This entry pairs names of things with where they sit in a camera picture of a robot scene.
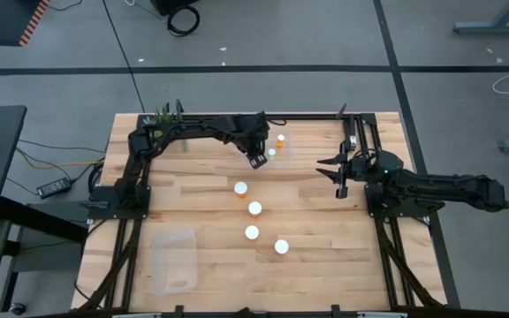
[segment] gray floor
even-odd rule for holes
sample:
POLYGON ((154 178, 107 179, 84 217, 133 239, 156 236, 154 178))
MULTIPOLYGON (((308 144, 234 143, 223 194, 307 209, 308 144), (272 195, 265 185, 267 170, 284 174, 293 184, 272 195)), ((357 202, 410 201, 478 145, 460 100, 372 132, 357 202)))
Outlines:
MULTIPOLYGON (((148 1, 137 1, 149 7, 148 1)), ((509 64, 509 35, 452 33, 454 21, 489 20, 506 2, 384 0, 399 63, 509 64)), ((182 39, 170 37, 160 20, 121 0, 108 5, 132 66, 388 63, 371 1, 203 0, 196 5, 202 18, 198 32, 182 39)), ((25 48, 0 47, 0 68, 124 65, 101 1, 49 11, 25 48)), ((403 75, 429 171, 485 173, 505 184, 509 199, 509 154, 496 148, 509 138, 509 95, 490 88, 502 76, 403 75)), ((136 81, 147 111, 176 98, 187 111, 338 110, 344 102, 348 110, 399 110, 389 73, 139 74, 136 81)), ((126 74, 0 77, 0 105, 5 104, 28 107, 23 139, 93 148, 105 146, 115 113, 141 110, 126 74)), ((53 163, 98 157, 21 147, 53 163)), ((73 177, 80 171, 68 170, 73 177)), ((29 169, 20 156, 9 176, 29 189, 61 177, 59 171, 29 169)), ((13 184, 5 185, 4 195, 39 201, 13 184)), ((86 198, 84 180, 52 200, 86 198)), ((509 311, 509 210, 487 214, 449 204, 440 215, 461 305, 509 311)), ((28 315, 64 312, 75 277, 76 268, 29 273, 20 277, 15 299, 28 305, 28 315)))

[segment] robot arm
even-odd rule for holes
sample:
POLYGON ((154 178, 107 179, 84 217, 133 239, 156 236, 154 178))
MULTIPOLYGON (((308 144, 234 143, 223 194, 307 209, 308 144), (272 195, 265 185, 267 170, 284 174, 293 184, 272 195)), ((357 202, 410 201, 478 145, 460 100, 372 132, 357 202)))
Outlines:
POLYGON ((170 119, 144 125, 129 134, 129 158, 123 177, 115 182, 119 208, 136 209, 142 205, 144 183, 139 184, 143 171, 148 173, 150 161, 161 155, 174 140, 215 138, 224 144, 232 142, 245 154, 253 169, 267 162, 264 142, 269 136, 266 115, 220 116, 211 120, 170 119))
POLYGON ((393 153, 375 151, 371 156, 354 156, 347 160, 341 145, 338 156, 319 161, 340 164, 338 172, 317 169, 333 183, 339 184, 337 197, 347 196, 346 180, 368 181, 369 192, 383 210, 399 209, 407 216, 427 216, 444 206, 443 201, 465 202, 473 208, 498 212, 508 208, 504 187, 484 175, 418 175, 403 169, 404 163, 393 153))

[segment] plastic bin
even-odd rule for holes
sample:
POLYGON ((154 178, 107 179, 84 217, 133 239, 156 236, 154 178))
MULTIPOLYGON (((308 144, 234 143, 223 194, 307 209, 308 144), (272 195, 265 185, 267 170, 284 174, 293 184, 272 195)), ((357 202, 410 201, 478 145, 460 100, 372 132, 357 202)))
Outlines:
POLYGON ((194 229, 162 229, 152 247, 154 294, 192 291, 198 283, 194 229))

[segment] wooden table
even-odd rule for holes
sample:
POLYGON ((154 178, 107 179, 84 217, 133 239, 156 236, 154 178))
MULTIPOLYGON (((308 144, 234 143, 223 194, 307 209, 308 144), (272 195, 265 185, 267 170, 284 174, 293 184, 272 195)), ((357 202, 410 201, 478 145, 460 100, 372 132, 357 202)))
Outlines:
MULTIPOLYGON (((128 156, 127 134, 135 129, 137 116, 116 115, 102 185, 113 185, 121 177, 128 156)), ((376 118, 383 149, 412 169, 399 114, 376 113, 376 118)), ((267 145, 273 145, 279 133, 286 135, 285 148, 259 170, 252 170, 232 144, 212 139, 188 140, 187 151, 174 142, 152 162, 150 214, 141 231, 131 312, 173 312, 176 305, 184 305, 187 312, 234 312, 243 307, 330 311, 332 304, 344 311, 389 308, 364 184, 349 181, 349 197, 338 200, 336 186, 315 171, 320 166, 317 160, 338 153, 344 139, 340 121, 270 125, 267 145), (234 194, 237 181, 247 182, 247 198, 234 194), (263 206, 256 219, 247 213, 250 201, 263 206), (256 241, 244 235, 251 224, 261 232, 256 241), (198 284, 192 292, 156 296, 152 242, 163 228, 180 226, 195 230, 198 284), (277 239, 289 242, 287 254, 274 252, 277 239)), ((399 224, 409 267, 434 298, 445 302, 428 228, 410 218, 399 224)), ((108 221, 87 240, 78 277, 87 294, 110 268, 117 228, 118 221, 108 221)), ((114 305, 120 304, 124 274, 119 277, 114 305)), ((394 278, 403 303, 399 275, 394 278)), ((72 306, 84 301, 76 293, 72 306)))

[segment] black cable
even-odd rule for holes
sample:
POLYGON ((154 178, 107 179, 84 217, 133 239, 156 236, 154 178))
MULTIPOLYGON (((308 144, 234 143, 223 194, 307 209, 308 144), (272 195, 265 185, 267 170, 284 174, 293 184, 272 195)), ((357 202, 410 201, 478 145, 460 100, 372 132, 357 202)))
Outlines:
POLYGON ((19 141, 20 142, 25 142, 25 143, 28 143, 28 144, 31 144, 31 145, 39 146, 39 147, 50 148, 50 149, 87 150, 87 151, 93 151, 93 152, 100 153, 100 154, 105 154, 105 151, 97 150, 97 149, 93 149, 93 148, 86 148, 86 147, 57 147, 57 146, 43 145, 41 143, 34 142, 34 141, 29 141, 29 140, 19 140, 19 141))
POLYGON ((97 182, 98 178, 102 175, 102 168, 103 163, 96 164, 94 165, 92 171, 89 173, 89 177, 87 178, 87 190, 89 191, 90 194, 94 192, 95 183, 97 182))
POLYGON ((89 164, 79 175, 78 177, 76 177, 75 179, 73 179, 71 181, 72 184, 74 184, 74 182, 78 181, 85 173, 86 171, 91 168, 91 167, 95 167, 96 165, 102 165, 103 166, 103 160, 105 160, 105 158, 102 158, 100 160, 98 160, 100 163, 94 163, 94 164, 89 164))
POLYGON ((86 300, 89 300, 88 295, 86 295, 80 288, 78 287, 78 279, 74 281, 74 289, 76 289, 76 292, 79 292, 81 297, 85 298, 86 300))
POLYGON ((362 157, 364 155, 363 151, 366 151, 367 154, 368 154, 369 151, 372 151, 372 152, 376 153, 379 150, 378 149, 373 149, 373 148, 359 149, 359 150, 357 150, 357 152, 354 153, 353 158, 362 157))
MULTIPOLYGON (((89 231, 87 232, 86 239, 87 239, 87 238, 89 238, 89 235, 90 235, 93 231, 97 230, 97 228, 99 228, 100 226, 102 226, 102 224, 104 224, 104 223, 105 223, 105 221, 107 221, 107 220, 102 220, 100 223, 96 224, 96 225, 95 225, 95 226, 94 226, 91 230, 89 230, 89 231)), ((88 295, 86 295, 86 294, 85 294, 83 291, 81 291, 81 290, 80 290, 80 288, 78 287, 78 279, 76 279, 76 280, 74 281, 74 289, 76 289, 76 292, 79 292, 79 293, 80 293, 81 297, 85 298, 86 300, 89 300, 88 295)))
POLYGON ((133 223, 133 231, 131 232, 131 236, 125 244, 125 248, 122 250, 117 261, 111 265, 110 271, 100 283, 99 287, 92 293, 92 296, 89 298, 89 300, 80 306, 77 310, 91 310, 94 309, 95 306, 99 306, 99 303, 107 293, 107 290, 109 290, 111 284, 113 284, 113 282, 117 279, 119 271, 123 268, 129 256, 136 250, 137 245, 139 244, 140 229, 141 220, 135 220, 133 223))
POLYGON ((168 27, 168 32, 172 36, 175 36, 175 37, 184 37, 186 35, 189 35, 193 31, 195 31, 200 26, 200 13, 194 7, 192 7, 192 6, 189 6, 189 5, 180 5, 179 7, 174 8, 174 10, 172 10, 170 12, 170 14, 168 15, 168 20, 166 21, 166 25, 168 27), (191 28, 189 28, 186 31, 180 30, 180 29, 178 29, 177 27, 175 27, 172 24, 172 20, 174 19, 176 14, 178 14, 180 11, 183 11, 183 10, 188 10, 191 13, 193 13, 194 16, 195 16, 194 26, 192 26, 191 28))
POLYGON ((138 7, 139 7, 139 8, 141 8, 142 10, 144 10, 144 11, 146 11, 146 12, 150 13, 153 17, 155 17, 155 18, 157 18, 157 19, 161 20, 163 23, 165 23, 165 21, 164 21, 164 19, 163 19, 162 17, 160 17, 160 16, 156 15, 154 12, 152 12, 151 10, 149 10, 149 9, 147 9, 147 8, 145 8, 145 7, 143 7, 142 5, 137 4, 137 2, 136 2, 136 1, 134 2, 134 5, 138 6, 138 7))
POLYGON ((287 124, 287 122, 286 122, 286 120, 285 120, 285 119, 282 119, 282 121, 283 121, 282 123, 277 123, 277 122, 275 122, 275 121, 274 121, 274 120, 272 120, 272 119, 266 119, 266 121, 268 121, 269 123, 271 123, 271 124, 273 124, 273 125, 286 125, 286 124, 287 124))
POLYGON ((113 33, 115 34, 115 38, 117 39, 117 43, 119 44, 119 48, 121 49, 121 53, 123 53, 123 58, 125 59, 125 63, 127 64, 127 68, 131 73, 131 79, 133 80, 134 90, 137 92, 137 96, 139 97, 139 103, 141 104, 142 112, 145 112, 145 106, 142 103, 141 93, 139 93, 139 88, 137 87, 137 81, 134 79, 133 68, 129 64, 129 60, 127 59, 127 55, 125 54, 125 50, 123 49, 123 45, 121 45, 121 40, 119 40, 119 35, 117 34, 117 30, 115 29, 115 25, 113 25, 113 20, 111 19, 110 11, 107 9, 107 4, 105 0, 102 0, 103 8, 105 8, 105 12, 107 13, 107 18, 110 20, 111 28, 113 28, 113 33))
POLYGON ((87 238, 89 238, 89 235, 90 235, 91 233, 93 233, 95 230, 97 230, 97 228, 99 228, 100 226, 102 226, 102 225, 105 223, 105 221, 107 221, 107 220, 102 220, 100 223, 96 224, 96 225, 95 225, 95 226, 94 226, 91 230, 89 230, 89 231, 87 232, 86 239, 87 239, 87 238))
POLYGON ((27 191, 28 193, 31 193, 32 195, 39 196, 39 194, 38 194, 38 193, 36 193, 36 192, 34 192, 34 191, 31 191, 31 190, 27 189, 24 185, 20 184, 19 182, 15 181, 15 180, 13 180, 13 179, 11 179, 11 178, 9 178, 9 177, 6 177, 6 179, 7 179, 8 181, 11 181, 13 184, 15 184, 15 185, 17 185, 17 186, 22 187, 22 188, 23 188, 23 190, 27 191))
POLYGON ((53 246, 59 246, 59 245, 63 245, 63 244, 78 244, 78 242, 62 241, 62 242, 52 243, 52 244, 41 244, 39 246, 32 246, 32 247, 23 248, 23 249, 21 249, 21 252, 30 251, 30 250, 33 250, 35 248, 53 247, 53 246))
POLYGON ((55 7, 53 7, 52 5, 49 5, 49 8, 50 8, 50 9, 52 9, 52 10, 54 10, 54 11, 66 11, 66 10, 68 10, 68 9, 72 8, 73 6, 76 6, 76 5, 78 5, 78 4, 81 4, 81 2, 82 2, 82 1, 83 1, 83 0, 79 0, 77 3, 75 3, 75 4, 70 4, 70 5, 68 5, 68 6, 66 6, 66 7, 64 7, 64 8, 62 8, 62 9, 60 9, 60 8, 55 8, 55 7))

